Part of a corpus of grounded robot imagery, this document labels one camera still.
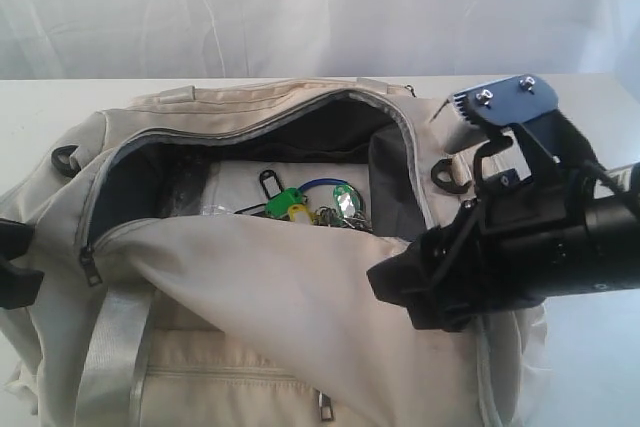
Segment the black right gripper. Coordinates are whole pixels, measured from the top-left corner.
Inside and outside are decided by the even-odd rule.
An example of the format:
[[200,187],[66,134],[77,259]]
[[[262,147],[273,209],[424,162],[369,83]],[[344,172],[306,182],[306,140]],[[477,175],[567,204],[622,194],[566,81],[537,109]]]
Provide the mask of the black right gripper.
[[462,332],[478,316],[590,290],[589,189],[474,200],[367,271],[377,300],[416,330]]

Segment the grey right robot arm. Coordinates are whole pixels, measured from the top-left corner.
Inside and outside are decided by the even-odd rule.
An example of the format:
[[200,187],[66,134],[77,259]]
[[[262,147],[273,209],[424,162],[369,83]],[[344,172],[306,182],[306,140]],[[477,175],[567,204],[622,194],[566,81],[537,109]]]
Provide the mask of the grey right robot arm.
[[627,188],[586,161],[559,186],[527,179],[509,192],[484,192],[449,225],[371,267],[374,296],[404,308],[417,330],[460,332],[549,297],[636,289],[638,170]]

